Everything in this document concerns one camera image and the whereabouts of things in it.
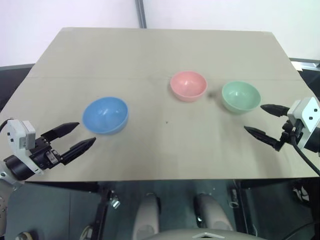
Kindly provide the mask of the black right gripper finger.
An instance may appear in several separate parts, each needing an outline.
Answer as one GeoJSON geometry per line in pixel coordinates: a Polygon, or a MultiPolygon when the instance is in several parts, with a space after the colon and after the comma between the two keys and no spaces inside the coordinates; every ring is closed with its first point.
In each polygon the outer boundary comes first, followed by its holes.
{"type": "Polygon", "coordinates": [[[290,110],[289,107],[276,104],[263,104],[260,106],[260,108],[276,117],[287,116],[288,111],[290,110]]]}
{"type": "Polygon", "coordinates": [[[277,140],[273,137],[270,137],[268,135],[266,135],[266,133],[262,130],[259,130],[257,128],[254,127],[249,127],[249,126],[244,126],[244,129],[250,134],[252,135],[255,139],[271,146],[274,150],[276,150],[277,152],[280,151],[280,149],[283,147],[283,145],[285,144],[284,140],[277,140]]]}

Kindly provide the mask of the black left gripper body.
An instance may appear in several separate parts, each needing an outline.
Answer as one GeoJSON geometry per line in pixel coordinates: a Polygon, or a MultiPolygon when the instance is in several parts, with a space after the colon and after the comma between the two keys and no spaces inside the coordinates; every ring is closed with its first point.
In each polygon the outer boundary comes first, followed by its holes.
{"type": "Polygon", "coordinates": [[[35,147],[29,150],[32,161],[41,169],[51,169],[61,162],[61,156],[44,137],[35,140],[35,147]]]}

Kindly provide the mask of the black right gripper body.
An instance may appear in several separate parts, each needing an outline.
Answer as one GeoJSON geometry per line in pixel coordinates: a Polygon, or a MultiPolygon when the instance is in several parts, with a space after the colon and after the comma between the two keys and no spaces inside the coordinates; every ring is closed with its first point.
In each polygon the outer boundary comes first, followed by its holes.
{"type": "Polygon", "coordinates": [[[290,145],[297,145],[302,137],[302,130],[304,128],[303,122],[298,119],[295,123],[287,120],[282,126],[283,132],[281,133],[280,140],[290,145]]]}

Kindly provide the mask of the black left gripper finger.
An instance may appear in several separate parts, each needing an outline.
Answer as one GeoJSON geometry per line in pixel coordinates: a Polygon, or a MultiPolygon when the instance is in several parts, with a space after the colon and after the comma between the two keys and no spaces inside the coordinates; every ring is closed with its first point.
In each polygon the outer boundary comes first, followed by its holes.
{"type": "Polygon", "coordinates": [[[61,163],[64,165],[69,164],[82,154],[84,154],[96,141],[95,137],[82,140],[78,142],[77,144],[73,145],[67,152],[62,154],[61,157],[61,163]]]}
{"type": "Polygon", "coordinates": [[[80,123],[79,122],[67,122],[63,123],[41,135],[48,143],[72,132],[80,123]]]}

